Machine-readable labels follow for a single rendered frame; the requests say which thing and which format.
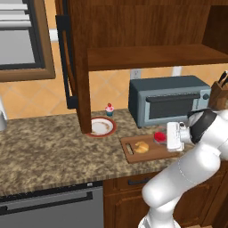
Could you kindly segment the wooden framed window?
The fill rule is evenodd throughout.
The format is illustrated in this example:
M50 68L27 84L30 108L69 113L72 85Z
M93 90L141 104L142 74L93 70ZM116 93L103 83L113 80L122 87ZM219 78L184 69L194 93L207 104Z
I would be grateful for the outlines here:
M0 0L0 82L55 78L44 0Z

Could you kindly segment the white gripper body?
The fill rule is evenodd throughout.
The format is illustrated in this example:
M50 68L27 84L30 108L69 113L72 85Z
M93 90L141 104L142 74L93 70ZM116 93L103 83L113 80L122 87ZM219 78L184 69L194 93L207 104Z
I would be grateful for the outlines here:
M177 122L167 123L167 150L169 152L183 151L184 143L181 141L180 126Z

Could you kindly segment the wooden drawer front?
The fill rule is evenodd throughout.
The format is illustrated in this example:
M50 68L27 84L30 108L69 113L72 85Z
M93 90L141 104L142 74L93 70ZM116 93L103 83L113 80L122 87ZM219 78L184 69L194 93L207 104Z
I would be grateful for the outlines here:
M137 185L128 185L128 180L142 180L146 177L149 177L150 179L156 176L158 172L148 173L148 174L140 174L140 175L131 175L131 176L125 176L125 177L119 177L109 180L103 181L103 191L105 194L112 194L112 193L118 193L121 191L131 191L133 189L142 188L144 184L137 184Z

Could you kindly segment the wooden knife block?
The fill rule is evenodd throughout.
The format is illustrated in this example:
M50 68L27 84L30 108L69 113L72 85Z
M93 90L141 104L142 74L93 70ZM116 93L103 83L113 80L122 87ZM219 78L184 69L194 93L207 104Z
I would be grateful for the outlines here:
M218 81L211 86L208 107L223 110L228 99L228 70L224 71Z

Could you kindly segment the grey toaster oven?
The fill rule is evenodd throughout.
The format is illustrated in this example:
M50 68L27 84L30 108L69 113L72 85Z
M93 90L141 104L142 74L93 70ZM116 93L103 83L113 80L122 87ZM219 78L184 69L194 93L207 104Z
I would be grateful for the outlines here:
M208 106L211 87L196 76L132 79L128 110L141 128L187 120L187 113Z

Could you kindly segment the white wall outlet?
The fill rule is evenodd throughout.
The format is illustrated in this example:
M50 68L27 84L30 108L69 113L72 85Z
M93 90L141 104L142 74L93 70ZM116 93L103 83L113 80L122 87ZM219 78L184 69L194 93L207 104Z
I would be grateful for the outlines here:
M141 77L140 69L131 69L130 70L130 79L139 79Z
M182 75L182 67L181 66L173 67L172 76L178 77L181 75Z

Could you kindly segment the grey dishwasher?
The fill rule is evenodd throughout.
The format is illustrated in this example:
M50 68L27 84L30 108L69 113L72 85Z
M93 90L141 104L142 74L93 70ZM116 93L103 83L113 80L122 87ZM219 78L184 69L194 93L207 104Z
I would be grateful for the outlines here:
M0 216L0 228L103 228L102 181L3 196L0 207L14 209L69 200L85 197L88 191L93 193L92 200Z

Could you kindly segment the white plate with red rim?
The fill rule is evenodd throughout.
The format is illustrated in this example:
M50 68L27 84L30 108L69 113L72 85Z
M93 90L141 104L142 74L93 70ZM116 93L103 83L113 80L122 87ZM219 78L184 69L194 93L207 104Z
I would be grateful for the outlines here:
M95 117L92 118L92 132L88 134L91 137L105 137L116 132L117 124L111 118Z

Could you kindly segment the wooden cutting board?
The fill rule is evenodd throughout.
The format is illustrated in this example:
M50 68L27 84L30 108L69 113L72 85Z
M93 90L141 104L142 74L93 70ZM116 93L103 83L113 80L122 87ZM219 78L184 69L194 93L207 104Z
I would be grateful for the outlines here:
M120 139L120 142L128 163L169 159L180 156L179 152L168 152L165 144L155 143L151 134L123 137ZM136 145L138 142L146 143L149 149L144 153L137 152L136 150L140 148L140 146Z

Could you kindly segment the wooden cabinet door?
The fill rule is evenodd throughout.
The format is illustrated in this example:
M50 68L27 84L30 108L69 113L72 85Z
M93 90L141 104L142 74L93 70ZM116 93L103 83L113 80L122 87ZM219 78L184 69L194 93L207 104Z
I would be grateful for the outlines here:
M55 0L55 6L56 16L69 16L70 46L78 98L78 107L75 110L77 111L81 132L88 134L92 132L87 52L91 33L89 0Z

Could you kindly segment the wooden wall cabinet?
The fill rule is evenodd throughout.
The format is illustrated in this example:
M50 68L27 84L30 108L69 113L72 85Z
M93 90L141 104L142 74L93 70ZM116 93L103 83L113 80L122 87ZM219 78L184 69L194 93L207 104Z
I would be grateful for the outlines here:
M228 63L228 0L64 0L90 70Z

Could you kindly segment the cupcake with red cherry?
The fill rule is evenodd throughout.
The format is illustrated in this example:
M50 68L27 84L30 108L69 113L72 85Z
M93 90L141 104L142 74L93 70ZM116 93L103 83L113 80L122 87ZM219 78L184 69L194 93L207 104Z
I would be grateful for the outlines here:
M111 117L113 115L113 112L114 112L114 107L112 106L111 103L108 103L107 104L107 107L105 108L105 111L106 111L106 115L108 117Z

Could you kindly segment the golden croissant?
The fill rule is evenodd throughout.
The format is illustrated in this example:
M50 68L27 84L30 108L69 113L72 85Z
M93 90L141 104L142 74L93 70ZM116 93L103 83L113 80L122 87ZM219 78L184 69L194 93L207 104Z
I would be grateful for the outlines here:
M134 149L137 153L145 153L149 150L149 145L146 142L137 142Z

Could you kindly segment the wooden base cupboard door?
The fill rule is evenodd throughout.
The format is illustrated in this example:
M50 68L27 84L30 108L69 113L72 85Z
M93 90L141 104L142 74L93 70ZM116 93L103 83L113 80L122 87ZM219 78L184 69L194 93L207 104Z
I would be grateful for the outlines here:
M148 213L141 190L105 195L104 228L137 228Z

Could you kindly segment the red lidded jam jar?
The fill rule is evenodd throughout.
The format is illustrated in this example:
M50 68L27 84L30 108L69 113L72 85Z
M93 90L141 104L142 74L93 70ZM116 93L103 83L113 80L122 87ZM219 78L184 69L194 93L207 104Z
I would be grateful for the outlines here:
M166 144L167 143L167 136L164 132L156 132L153 135L153 141L157 144Z

